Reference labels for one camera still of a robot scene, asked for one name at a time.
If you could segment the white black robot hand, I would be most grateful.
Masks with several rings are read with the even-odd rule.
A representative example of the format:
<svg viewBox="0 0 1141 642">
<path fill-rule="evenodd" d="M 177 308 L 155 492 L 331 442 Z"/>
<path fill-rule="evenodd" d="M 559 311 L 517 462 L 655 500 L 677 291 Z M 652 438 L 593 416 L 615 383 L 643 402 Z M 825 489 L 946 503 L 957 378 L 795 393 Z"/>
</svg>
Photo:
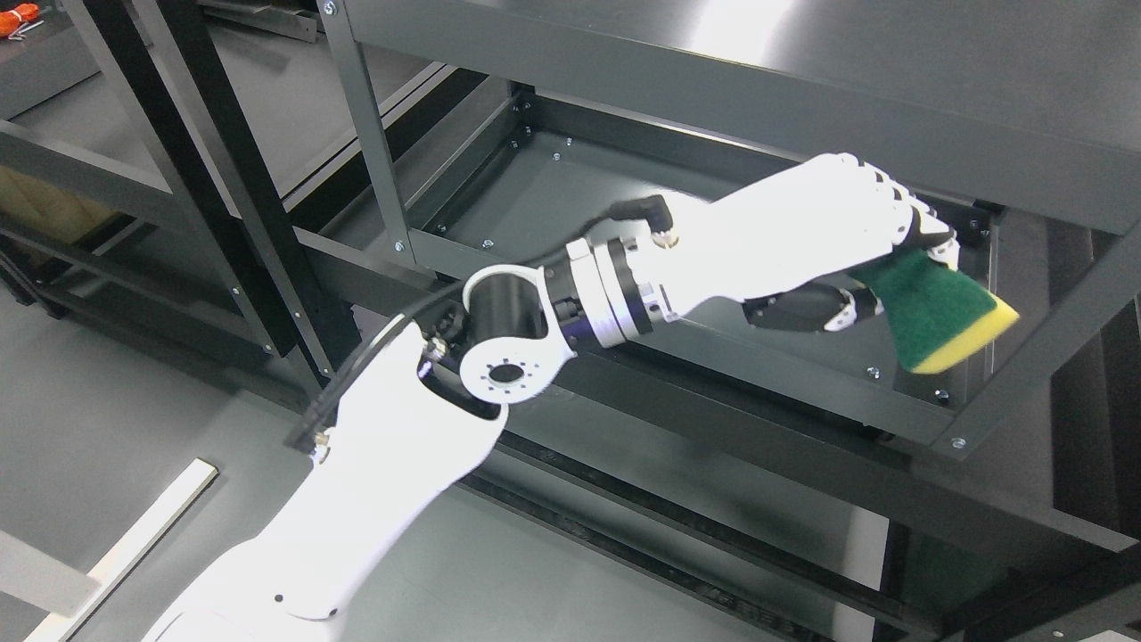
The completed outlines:
<svg viewBox="0 0 1141 642">
<path fill-rule="evenodd" d="M 644 237 L 632 261 L 663 296 L 665 320 L 712 298 L 779 295 L 904 249 L 958 267 L 958 239 L 933 208 L 885 171 L 825 153 L 713 202 L 667 198 L 675 243 Z"/>
</svg>

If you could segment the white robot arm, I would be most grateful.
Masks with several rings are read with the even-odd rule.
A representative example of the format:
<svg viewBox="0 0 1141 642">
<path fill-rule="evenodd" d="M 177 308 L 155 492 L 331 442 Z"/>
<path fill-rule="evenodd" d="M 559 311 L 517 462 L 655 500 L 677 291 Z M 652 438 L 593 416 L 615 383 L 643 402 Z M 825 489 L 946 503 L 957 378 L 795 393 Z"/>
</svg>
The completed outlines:
<svg viewBox="0 0 1141 642">
<path fill-rule="evenodd" d="M 480 466 L 509 407 L 586 347 L 652 330 L 646 245 L 677 242 L 659 195 L 614 204 L 566 243 L 492 265 L 395 316 L 305 417 L 311 470 L 260 533 L 209 564 L 147 641 L 338 641 L 364 582 L 432 499 Z"/>
</svg>

